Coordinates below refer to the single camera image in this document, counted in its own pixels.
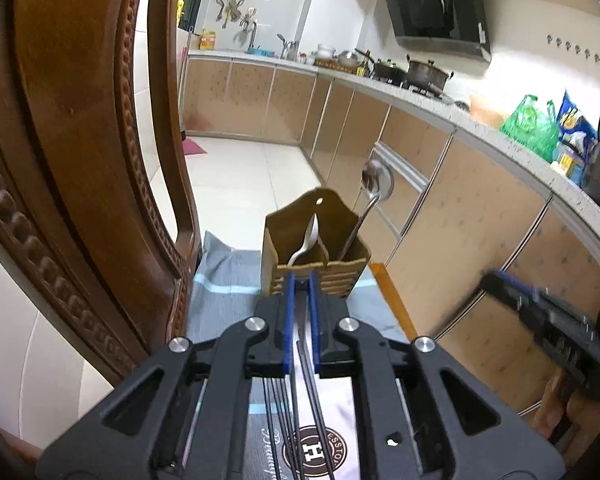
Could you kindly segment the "kitchen base cabinets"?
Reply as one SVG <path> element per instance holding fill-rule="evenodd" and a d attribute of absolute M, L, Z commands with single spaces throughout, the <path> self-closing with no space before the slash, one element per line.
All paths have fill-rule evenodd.
<path fill-rule="evenodd" d="M 498 268 L 589 315 L 600 307 L 600 207 L 543 159 L 453 104 L 317 66 L 192 52 L 183 112 L 195 136 L 288 144 L 354 210 L 363 165 L 394 189 L 361 235 L 419 335 L 529 413 L 553 364 L 478 281 Z"/>

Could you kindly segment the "white ceramic spoon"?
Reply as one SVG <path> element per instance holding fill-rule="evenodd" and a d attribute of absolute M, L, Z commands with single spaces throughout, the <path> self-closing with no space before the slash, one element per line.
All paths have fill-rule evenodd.
<path fill-rule="evenodd" d="M 312 214 L 312 217 L 306 226 L 306 230 L 304 231 L 302 245 L 290 256 L 287 266 L 293 266 L 301 256 L 309 252 L 315 246 L 319 230 L 320 226 L 318 225 L 317 214 Z"/>

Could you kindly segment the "wooden utensil holder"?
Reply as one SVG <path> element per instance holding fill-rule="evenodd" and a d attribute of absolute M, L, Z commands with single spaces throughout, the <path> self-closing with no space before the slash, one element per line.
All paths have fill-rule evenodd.
<path fill-rule="evenodd" d="M 282 292 L 289 273 L 300 280 L 317 272 L 322 292 L 349 296 L 370 262 L 362 240 L 346 244 L 356 222 L 358 215 L 330 188 L 314 188 L 269 214 L 261 255 L 262 294 Z"/>

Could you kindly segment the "grey pink cloth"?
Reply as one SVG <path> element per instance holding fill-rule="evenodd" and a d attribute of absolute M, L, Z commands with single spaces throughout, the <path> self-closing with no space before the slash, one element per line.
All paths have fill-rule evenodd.
<path fill-rule="evenodd" d="M 417 474 L 410 427 L 396 381 L 411 359 L 406 342 L 381 333 L 350 316 L 343 299 L 320 291 L 321 371 L 316 376 L 352 382 L 358 460 L 364 479 L 409 479 Z M 253 316 L 230 326 L 211 341 L 208 362 L 198 360 L 207 388 L 202 398 L 192 447 L 184 467 L 186 479 L 239 479 L 244 464 L 250 387 L 266 378 L 271 408 L 276 410 L 272 380 L 280 380 L 285 403 L 291 463 L 299 479 L 290 418 L 289 374 L 283 369 L 283 293 L 261 299 Z M 292 340 L 292 369 L 301 366 Z"/>

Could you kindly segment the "metal ladle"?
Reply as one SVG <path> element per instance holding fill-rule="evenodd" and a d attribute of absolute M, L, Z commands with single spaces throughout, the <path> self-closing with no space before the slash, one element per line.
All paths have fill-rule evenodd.
<path fill-rule="evenodd" d="M 364 162 L 361 183 L 362 189 L 368 195 L 368 202 L 363 209 L 362 214 L 358 216 L 358 220 L 356 220 L 346 242 L 343 244 L 338 256 L 339 260 L 343 260 L 347 255 L 353 242 L 358 237 L 358 231 L 362 228 L 362 225 L 370 212 L 378 203 L 388 200 L 394 189 L 394 177 L 390 167 L 382 160 L 376 158 L 370 158 Z"/>

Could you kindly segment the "blue snack bag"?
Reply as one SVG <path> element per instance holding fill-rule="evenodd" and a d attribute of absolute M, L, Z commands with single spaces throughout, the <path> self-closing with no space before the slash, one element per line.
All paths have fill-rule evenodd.
<path fill-rule="evenodd" d="M 559 141 L 571 146 L 584 159 L 588 160 L 598 143 L 597 130 L 583 116 L 580 108 L 572 102 L 568 92 L 562 97 L 562 105 L 557 114 Z"/>

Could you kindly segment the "black wok pan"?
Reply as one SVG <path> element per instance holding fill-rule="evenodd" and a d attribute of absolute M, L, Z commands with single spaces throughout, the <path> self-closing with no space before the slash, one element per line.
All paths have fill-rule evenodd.
<path fill-rule="evenodd" d="M 370 79 L 383 81 L 397 87 L 402 87 L 406 83 L 407 73 L 405 70 L 402 70 L 401 67 L 391 61 L 373 58 L 370 55 L 370 51 L 362 51 L 358 48 L 355 48 L 354 50 L 372 64 L 372 68 L 370 69 Z"/>

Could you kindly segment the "green plastic bag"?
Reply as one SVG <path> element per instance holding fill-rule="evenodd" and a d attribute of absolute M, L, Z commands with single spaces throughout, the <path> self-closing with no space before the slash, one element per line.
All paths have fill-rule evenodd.
<path fill-rule="evenodd" d="M 505 119 L 500 131 L 546 162 L 554 160 L 559 128 L 553 101 L 540 107 L 536 96 L 526 94 Z"/>

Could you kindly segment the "chrome faucet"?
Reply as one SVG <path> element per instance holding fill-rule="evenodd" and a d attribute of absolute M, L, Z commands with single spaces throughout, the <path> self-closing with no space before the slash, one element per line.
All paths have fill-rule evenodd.
<path fill-rule="evenodd" d="M 299 41 L 287 40 L 282 34 L 277 34 L 277 38 L 282 42 L 282 50 L 279 57 L 287 61 L 295 61 L 298 56 Z"/>

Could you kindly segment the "dark cooking pot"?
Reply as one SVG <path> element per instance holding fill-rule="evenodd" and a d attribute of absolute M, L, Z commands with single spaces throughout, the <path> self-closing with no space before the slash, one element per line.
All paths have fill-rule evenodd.
<path fill-rule="evenodd" d="M 409 55 L 406 56 L 406 60 L 406 80 L 408 84 L 436 96 L 442 96 L 446 83 L 454 76 L 454 73 L 442 70 L 434 64 L 433 60 L 420 62 Z"/>

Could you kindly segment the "carved wooden chair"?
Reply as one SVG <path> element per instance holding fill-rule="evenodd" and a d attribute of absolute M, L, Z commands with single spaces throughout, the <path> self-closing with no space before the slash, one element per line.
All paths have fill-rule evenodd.
<path fill-rule="evenodd" d="M 200 255 L 176 0 L 0 0 L 0 261 L 117 384 L 185 330 Z"/>

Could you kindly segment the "yellow box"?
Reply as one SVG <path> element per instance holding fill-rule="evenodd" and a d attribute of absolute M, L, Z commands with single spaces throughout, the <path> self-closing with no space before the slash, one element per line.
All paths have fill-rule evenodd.
<path fill-rule="evenodd" d="M 210 51 L 215 49 L 216 32 L 212 29 L 204 29 L 199 38 L 198 49 Z"/>

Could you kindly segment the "black range hood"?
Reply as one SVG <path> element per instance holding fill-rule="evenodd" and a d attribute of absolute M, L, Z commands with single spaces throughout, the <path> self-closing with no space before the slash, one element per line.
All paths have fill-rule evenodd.
<path fill-rule="evenodd" d="M 400 47 L 491 62 L 483 0 L 386 0 L 386 3 Z"/>

